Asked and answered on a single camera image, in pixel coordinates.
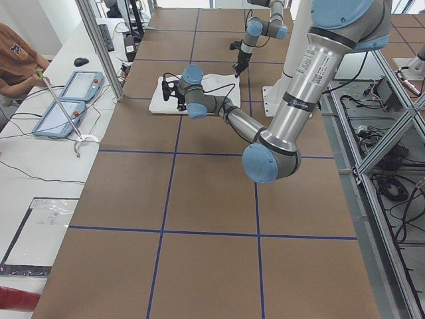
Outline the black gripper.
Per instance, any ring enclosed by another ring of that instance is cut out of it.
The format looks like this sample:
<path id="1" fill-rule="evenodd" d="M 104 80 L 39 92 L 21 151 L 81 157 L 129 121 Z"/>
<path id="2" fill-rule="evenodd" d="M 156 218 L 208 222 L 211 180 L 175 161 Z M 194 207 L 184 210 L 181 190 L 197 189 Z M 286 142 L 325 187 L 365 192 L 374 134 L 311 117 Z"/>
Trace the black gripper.
<path id="1" fill-rule="evenodd" d="M 169 74 L 176 80 L 167 81 L 166 75 Z M 163 80 L 161 82 L 163 100 L 168 101 L 170 97 L 177 99 L 177 109 L 182 112 L 186 110 L 185 97 L 179 92 L 179 81 L 180 78 L 170 72 L 165 72 L 163 74 Z"/>
<path id="2" fill-rule="evenodd" d="M 238 60 L 233 65 L 235 71 L 235 77 L 238 78 L 242 72 L 244 72 L 249 65 L 251 58 L 251 47 L 246 45 L 246 43 L 241 41 L 234 41 L 230 44 L 229 49 L 231 51 L 238 50 Z"/>

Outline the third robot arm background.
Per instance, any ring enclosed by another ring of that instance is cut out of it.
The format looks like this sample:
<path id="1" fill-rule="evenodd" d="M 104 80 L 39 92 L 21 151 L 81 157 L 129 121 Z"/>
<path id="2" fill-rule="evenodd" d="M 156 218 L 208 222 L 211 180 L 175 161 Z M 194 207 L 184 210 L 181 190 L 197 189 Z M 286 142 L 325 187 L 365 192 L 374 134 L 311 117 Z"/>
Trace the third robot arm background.
<path id="1" fill-rule="evenodd" d="M 416 57 L 411 60 L 410 67 L 420 74 L 424 73 L 424 52 L 425 46 L 423 46 L 417 53 Z"/>

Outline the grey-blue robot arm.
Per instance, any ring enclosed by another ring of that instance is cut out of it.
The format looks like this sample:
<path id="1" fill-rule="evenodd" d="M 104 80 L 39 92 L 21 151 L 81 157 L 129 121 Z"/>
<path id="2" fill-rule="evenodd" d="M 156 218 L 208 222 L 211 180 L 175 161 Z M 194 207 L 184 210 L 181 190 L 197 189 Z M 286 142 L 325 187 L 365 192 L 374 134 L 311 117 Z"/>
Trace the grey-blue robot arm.
<path id="1" fill-rule="evenodd" d="M 238 78 L 240 74 L 248 68 L 252 53 L 257 47 L 257 42 L 260 36 L 283 39 L 288 31 L 288 27 L 284 24 L 284 9 L 287 1 L 253 0 L 248 1 L 248 3 L 269 8 L 270 19 L 269 21 L 263 21 L 255 16 L 246 19 L 244 38 L 230 44 L 229 49 L 231 51 L 238 50 L 238 59 L 233 65 L 234 75 L 236 78 Z"/>
<path id="2" fill-rule="evenodd" d="M 203 70 L 190 64 L 181 76 L 163 80 L 163 99 L 177 99 L 180 111 L 198 119 L 208 114 L 223 118 L 248 142 L 242 154 L 247 176 L 270 183 L 294 174 L 301 163 L 296 141 L 345 55 L 374 51 L 388 43 L 390 1 L 302 1 L 286 59 L 294 73 L 286 88 L 277 90 L 280 103 L 271 124 L 261 125 L 227 96 L 208 94 Z"/>

